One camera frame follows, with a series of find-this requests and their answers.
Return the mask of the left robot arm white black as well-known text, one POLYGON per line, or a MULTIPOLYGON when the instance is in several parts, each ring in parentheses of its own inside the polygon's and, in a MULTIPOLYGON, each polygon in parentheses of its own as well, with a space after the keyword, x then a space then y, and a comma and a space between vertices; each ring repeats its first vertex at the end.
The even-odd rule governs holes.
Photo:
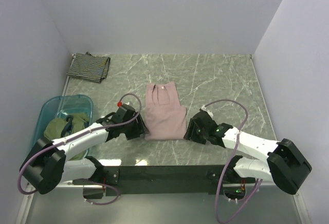
POLYGON ((39 139, 21 165, 19 179, 25 178, 40 194, 49 193, 64 181, 82 179, 92 184, 103 183, 107 175, 97 159, 86 156, 73 160, 73 157, 121 134, 132 140, 148 132, 140 113, 123 104, 116 112, 72 135, 39 139))

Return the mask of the pink tank top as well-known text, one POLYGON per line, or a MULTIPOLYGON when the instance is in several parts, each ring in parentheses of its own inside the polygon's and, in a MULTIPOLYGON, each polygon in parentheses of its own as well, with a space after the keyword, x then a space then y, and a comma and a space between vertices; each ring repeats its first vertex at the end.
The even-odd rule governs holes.
POLYGON ((186 133, 186 108, 180 104, 174 82, 147 85, 145 123, 146 140, 182 140, 186 133))

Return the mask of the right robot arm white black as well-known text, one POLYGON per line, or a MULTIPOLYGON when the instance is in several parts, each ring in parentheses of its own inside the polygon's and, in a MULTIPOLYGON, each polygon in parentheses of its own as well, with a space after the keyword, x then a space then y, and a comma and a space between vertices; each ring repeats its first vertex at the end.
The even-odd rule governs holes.
POLYGON ((184 138, 246 154, 230 159, 225 172, 231 182, 241 178, 271 181, 283 192, 294 195, 312 171, 311 164, 291 140, 267 140, 226 123, 216 124, 204 110, 190 119, 184 138))

